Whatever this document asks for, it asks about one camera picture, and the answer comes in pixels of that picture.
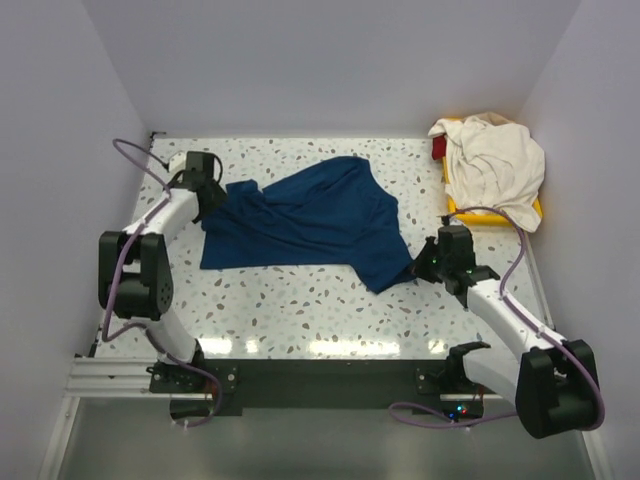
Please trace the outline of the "blue mickey t shirt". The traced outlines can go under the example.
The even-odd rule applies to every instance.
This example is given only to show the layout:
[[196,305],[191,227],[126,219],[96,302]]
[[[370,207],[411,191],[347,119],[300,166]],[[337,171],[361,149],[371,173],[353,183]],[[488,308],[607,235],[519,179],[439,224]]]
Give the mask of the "blue mickey t shirt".
[[375,294],[413,278],[398,202],[366,159],[336,157],[266,187],[246,180],[226,191],[201,222],[203,270],[348,265]]

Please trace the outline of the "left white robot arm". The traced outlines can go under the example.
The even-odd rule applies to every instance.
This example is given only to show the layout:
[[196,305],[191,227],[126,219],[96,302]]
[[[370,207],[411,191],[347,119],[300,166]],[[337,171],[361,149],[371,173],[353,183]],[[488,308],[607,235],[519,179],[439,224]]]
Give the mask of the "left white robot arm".
[[141,217],[120,231],[106,231],[98,245],[98,297],[105,317],[101,341],[112,342],[137,329],[159,361],[175,365],[171,378],[185,392],[200,390],[207,368],[201,353],[173,308],[174,282],[168,246],[188,224],[221,207],[227,194],[220,185],[223,164],[210,152],[189,151],[185,165]]

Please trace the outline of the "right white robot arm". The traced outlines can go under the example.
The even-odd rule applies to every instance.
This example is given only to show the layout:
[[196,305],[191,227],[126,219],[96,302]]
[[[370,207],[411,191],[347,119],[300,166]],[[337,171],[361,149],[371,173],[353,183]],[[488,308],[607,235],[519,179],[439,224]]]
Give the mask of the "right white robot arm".
[[443,284],[509,350],[502,354],[482,341],[452,348],[445,369],[452,390],[466,393],[477,384],[488,388],[514,406],[536,439],[602,425],[605,406],[590,345],[547,327],[507,290],[504,277],[478,264],[467,227],[440,227],[427,238],[413,272]]

